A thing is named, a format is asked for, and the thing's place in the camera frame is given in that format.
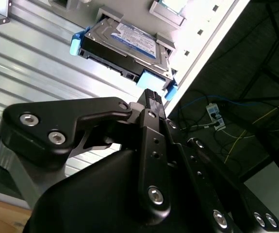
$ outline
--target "screw head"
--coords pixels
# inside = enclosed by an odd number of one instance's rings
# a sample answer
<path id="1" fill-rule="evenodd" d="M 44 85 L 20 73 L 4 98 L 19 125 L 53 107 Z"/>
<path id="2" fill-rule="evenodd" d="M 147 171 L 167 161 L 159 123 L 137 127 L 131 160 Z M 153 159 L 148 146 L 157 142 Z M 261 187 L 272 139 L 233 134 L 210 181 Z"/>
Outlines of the screw head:
<path id="1" fill-rule="evenodd" d="M 213 211 L 213 217 L 221 228 L 226 229 L 228 227 L 226 218 L 218 210 Z"/>
<path id="2" fill-rule="evenodd" d="M 120 102 L 120 103 L 119 103 L 119 107 L 122 108 L 122 109 L 124 109 L 124 110 L 128 109 L 127 104 L 125 104 L 125 103 L 123 103 L 123 102 Z"/>
<path id="3" fill-rule="evenodd" d="M 149 111 L 148 114 L 149 114 L 149 116 L 156 118 L 156 115 L 153 112 Z"/>
<path id="4" fill-rule="evenodd" d="M 200 141 L 196 141 L 196 144 L 200 147 L 200 148 L 204 148 L 203 144 Z"/>
<path id="5" fill-rule="evenodd" d="M 170 121 L 169 122 L 169 125 L 173 128 L 173 129 L 176 129 L 177 126 L 175 125 L 175 123 L 173 121 Z"/>
<path id="6" fill-rule="evenodd" d="M 39 123 L 39 119 L 32 114 L 23 114 L 19 117 L 19 120 L 27 126 L 35 126 Z"/>
<path id="7" fill-rule="evenodd" d="M 265 227 L 265 222 L 258 213 L 254 213 L 254 217 L 262 227 Z"/>
<path id="8" fill-rule="evenodd" d="M 156 205 L 161 205 L 164 201 L 162 193 L 157 188 L 150 188 L 148 195 L 150 200 Z"/>
<path id="9" fill-rule="evenodd" d="M 66 141 L 65 136 L 60 132 L 51 132 L 49 133 L 49 140 L 55 145 L 63 144 Z"/>
<path id="10" fill-rule="evenodd" d="M 270 216 L 269 214 L 266 214 L 265 216 L 266 216 L 267 220 L 269 220 L 269 222 L 271 223 L 271 225 L 272 225 L 273 227 L 277 227 L 277 223 L 274 221 L 274 219 L 272 218 L 272 216 Z"/>

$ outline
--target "power strip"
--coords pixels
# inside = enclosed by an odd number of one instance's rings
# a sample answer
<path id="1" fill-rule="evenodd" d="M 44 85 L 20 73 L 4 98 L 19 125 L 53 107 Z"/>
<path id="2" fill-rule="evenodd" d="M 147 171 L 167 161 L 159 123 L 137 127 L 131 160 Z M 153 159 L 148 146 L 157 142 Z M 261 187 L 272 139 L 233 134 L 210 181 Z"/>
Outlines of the power strip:
<path id="1" fill-rule="evenodd" d="M 223 121 L 222 116 L 219 114 L 219 108 L 216 103 L 210 103 L 206 106 L 209 117 L 212 120 L 212 123 L 219 122 L 218 126 L 214 126 L 215 130 L 223 130 L 226 128 L 225 122 Z"/>

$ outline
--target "corrugated metal wall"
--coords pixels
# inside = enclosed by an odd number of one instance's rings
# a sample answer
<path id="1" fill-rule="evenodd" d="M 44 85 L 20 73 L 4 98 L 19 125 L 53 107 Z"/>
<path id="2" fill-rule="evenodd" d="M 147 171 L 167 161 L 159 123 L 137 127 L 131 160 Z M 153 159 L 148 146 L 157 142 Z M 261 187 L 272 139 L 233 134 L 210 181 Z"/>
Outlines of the corrugated metal wall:
<path id="1" fill-rule="evenodd" d="M 82 28 L 25 0 L 13 0 L 11 22 L 0 25 L 0 117 L 14 103 L 116 96 L 137 101 L 142 90 L 93 61 L 69 54 Z M 71 158 L 71 175 L 118 146 Z"/>

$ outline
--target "metal rack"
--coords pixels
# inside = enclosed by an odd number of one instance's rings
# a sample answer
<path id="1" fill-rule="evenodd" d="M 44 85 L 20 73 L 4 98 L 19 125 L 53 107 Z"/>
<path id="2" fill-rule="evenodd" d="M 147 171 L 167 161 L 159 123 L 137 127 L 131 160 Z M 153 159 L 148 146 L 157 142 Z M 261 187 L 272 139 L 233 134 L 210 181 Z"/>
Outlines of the metal rack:
<path id="1" fill-rule="evenodd" d="M 279 77 L 277 75 L 275 75 L 274 73 L 272 73 L 270 71 L 269 67 L 267 66 L 268 62 L 270 61 L 270 59 L 274 55 L 274 53 L 275 53 L 275 51 L 276 51 L 276 49 L 277 49 L 277 47 L 279 45 L 279 27 L 278 27 L 278 24 L 277 24 L 276 19 L 274 17 L 274 14 L 272 12 L 270 4 L 266 5 L 266 9 L 267 9 L 269 18 L 271 20 L 272 26 L 274 28 L 275 34 L 277 36 L 277 41 L 275 41 L 273 43 L 272 48 L 271 48 L 270 52 L 267 54 L 264 62 L 261 64 L 260 68 L 256 71 L 254 76 L 251 78 L 251 80 L 249 81 L 249 83 L 247 84 L 245 89 L 243 90 L 242 94 L 240 95 L 239 99 L 238 100 L 233 100 L 233 101 L 237 101 L 237 102 L 250 102 L 250 101 L 279 100 L 279 96 L 278 97 L 265 97 L 265 98 L 245 99 L 245 96 L 247 95 L 249 90 L 253 87 L 253 85 L 258 80 L 258 78 L 260 77 L 261 74 L 267 75 L 267 77 L 269 77 L 273 82 L 275 82 L 276 84 L 279 85 Z M 270 141 L 267 138 L 266 130 L 258 128 L 255 125 L 253 125 L 252 123 L 250 123 L 250 122 L 242 119 L 238 115 L 232 113 L 228 109 L 228 107 L 227 107 L 227 105 L 225 104 L 224 101 L 218 101 L 217 100 L 216 102 L 222 103 L 221 107 L 219 108 L 222 117 L 225 117 L 226 119 L 228 119 L 228 120 L 232 121 L 233 123 L 239 125 L 240 127 L 245 129 L 246 131 L 248 131 L 248 132 L 250 132 L 252 134 L 255 134 L 255 136 L 258 139 L 258 141 L 260 142 L 260 144 L 263 146 L 265 151 L 269 154 L 269 156 L 266 159 L 264 159 L 262 162 L 257 164 L 251 170 L 249 170 L 244 176 L 242 176 L 241 180 L 243 182 L 248 180 L 253 175 L 255 175 L 257 172 L 259 172 L 260 170 L 265 168 L 267 165 L 269 165 L 271 162 L 275 162 L 276 165 L 279 168 L 279 149 L 276 150 L 272 146 L 272 144 L 270 143 Z"/>

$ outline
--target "sticker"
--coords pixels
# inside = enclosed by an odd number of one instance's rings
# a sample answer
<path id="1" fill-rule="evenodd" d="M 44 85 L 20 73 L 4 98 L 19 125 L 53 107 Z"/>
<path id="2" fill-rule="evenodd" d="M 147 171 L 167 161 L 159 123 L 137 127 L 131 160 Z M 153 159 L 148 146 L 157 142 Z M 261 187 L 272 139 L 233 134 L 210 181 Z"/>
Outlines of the sticker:
<path id="1" fill-rule="evenodd" d="M 119 23 L 116 29 L 119 33 L 111 33 L 112 38 L 150 58 L 156 59 L 156 43 L 153 36 L 132 25 L 123 23 Z"/>

